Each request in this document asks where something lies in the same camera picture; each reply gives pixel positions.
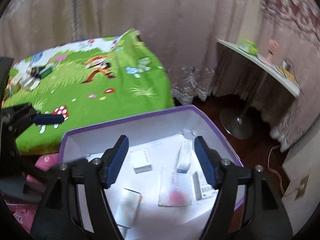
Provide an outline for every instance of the red flower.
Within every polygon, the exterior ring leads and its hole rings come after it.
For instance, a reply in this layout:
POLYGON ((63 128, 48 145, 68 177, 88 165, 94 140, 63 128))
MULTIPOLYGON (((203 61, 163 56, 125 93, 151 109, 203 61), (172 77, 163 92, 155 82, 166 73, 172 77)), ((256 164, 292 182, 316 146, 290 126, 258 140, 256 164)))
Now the red flower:
POLYGON ((104 90, 104 94, 111 94, 111 93, 115 93, 116 91, 113 88, 108 88, 106 90, 104 90))

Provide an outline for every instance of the brown floor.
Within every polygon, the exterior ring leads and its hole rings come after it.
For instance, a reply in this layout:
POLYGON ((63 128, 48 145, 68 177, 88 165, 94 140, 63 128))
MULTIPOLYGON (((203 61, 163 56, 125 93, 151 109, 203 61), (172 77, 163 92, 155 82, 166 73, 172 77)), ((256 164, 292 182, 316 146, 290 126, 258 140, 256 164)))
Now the brown floor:
MULTIPOLYGON (((282 196, 278 177, 267 169, 270 149, 275 145, 279 145, 279 143, 270 138, 270 126, 261 120, 260 113, 253 108, 249 109, 248 116, 252 121, 253 135, 249 139, 240 140, 228 134, 219 120, 219 113, 222 109, 229 107, 242 109, 244 107, 244 102, 238 96, 230 95, 219 98, 210 96, 205 102, 201 101, 199 98, 195 98, 193 105, 205 112, 206 115, 215 123, 239 155, 244 166, 255 167, 257 164, 260 164, 264 167, 274 189, 278 191, 280 196, 282 196)), ((287 152, 281 153, 279 149, 275 149, 272 151, 270 156, 270 167, 278 170, 282 175, 284 190, 286 190, 290 182, 282 170, 282 164, 287 154, 287 152)), ((230 232, 238 230, 242 216, 242 209, 243 208, 241 207, 235 211, 232 224, 229 229, 230 232)))

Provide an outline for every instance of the table leg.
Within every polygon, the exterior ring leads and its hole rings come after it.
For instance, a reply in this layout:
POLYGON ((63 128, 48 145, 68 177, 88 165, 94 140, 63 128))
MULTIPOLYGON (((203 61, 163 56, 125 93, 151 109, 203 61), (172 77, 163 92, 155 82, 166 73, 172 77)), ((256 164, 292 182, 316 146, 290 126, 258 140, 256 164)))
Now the table leg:
POLYGON ((255 84, 253 92, 250 94, 244 109, 240 113, 233 108, 221 110, 220 122, 226 131, 234 137, 238 139, 248 139, 252 135, 252 124, 246 114, 267 76, 268 73, 264 71, 260 81, 255 84))

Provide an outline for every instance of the white table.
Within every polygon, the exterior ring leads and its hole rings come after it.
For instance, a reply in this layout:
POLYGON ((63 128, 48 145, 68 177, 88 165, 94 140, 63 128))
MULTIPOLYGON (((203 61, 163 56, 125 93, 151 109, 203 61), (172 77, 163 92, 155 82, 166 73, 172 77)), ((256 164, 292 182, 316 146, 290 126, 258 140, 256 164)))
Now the white table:
POLYGON ((226 131, 236 138, 247 139, 252 135, 252 125, 250 120, 246 117, 246 112, 248 111, 251 103, 253 102, 263 83, 265 82, 268 74, 275 78, 281 85, 283 85, 283 87, 285 87, 295 98, 299 97, 300 88, 296 82, 293 82, 289 78, 285 77, 283 73, 277 70, 274 64, 267 65, 263 63, 264 57, 258 55, 258 58, 256 56, 250 55, 239 49, 237 44, 228 41, 217 40, 217 42, 241 54, 264 70, 264 73, 260 78, 260 82, 256 83, 255 89, 249 96, 246 106, 241 113, 232 108, 223 109, 220 112, 220 121, 226 131))

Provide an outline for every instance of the electrical outlet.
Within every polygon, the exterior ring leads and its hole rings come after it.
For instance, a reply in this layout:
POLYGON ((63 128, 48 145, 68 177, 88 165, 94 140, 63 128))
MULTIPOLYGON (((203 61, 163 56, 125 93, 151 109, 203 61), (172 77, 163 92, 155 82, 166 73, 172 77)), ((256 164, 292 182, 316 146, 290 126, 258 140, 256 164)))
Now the electrical outlet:
POLYGON ((300 185, 298 188, 298 192, 296 195, 296 198, 294 200, 297 200, 299 198, 302 198, 304 196, 304 193, 306 192, 306 188, 307 188, 307 184, 308 184, 308 180, 309 180, 309 175, 304 177, 301 181, 300 181, 300 185))

